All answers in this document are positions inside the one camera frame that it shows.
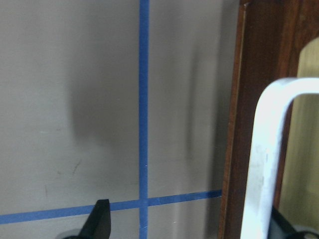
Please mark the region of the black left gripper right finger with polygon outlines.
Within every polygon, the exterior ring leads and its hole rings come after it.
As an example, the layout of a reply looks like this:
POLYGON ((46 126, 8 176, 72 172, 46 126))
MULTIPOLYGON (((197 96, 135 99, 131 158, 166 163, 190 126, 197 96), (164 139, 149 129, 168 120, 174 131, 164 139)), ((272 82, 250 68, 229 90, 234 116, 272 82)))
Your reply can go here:
POLYGON ((286 239, 296 232, 283 215, 273 207, 269 225, 269 239, 286 239))

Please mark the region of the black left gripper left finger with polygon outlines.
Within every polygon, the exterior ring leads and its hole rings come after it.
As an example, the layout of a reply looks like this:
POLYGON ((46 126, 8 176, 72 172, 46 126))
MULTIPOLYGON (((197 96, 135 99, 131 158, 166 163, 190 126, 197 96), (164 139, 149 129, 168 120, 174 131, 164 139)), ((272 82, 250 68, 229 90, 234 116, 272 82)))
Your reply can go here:
POLYGON ((108 199, 98 200, 79 233, 81 239, 108 239, 111 234, 111 213, 108 199))

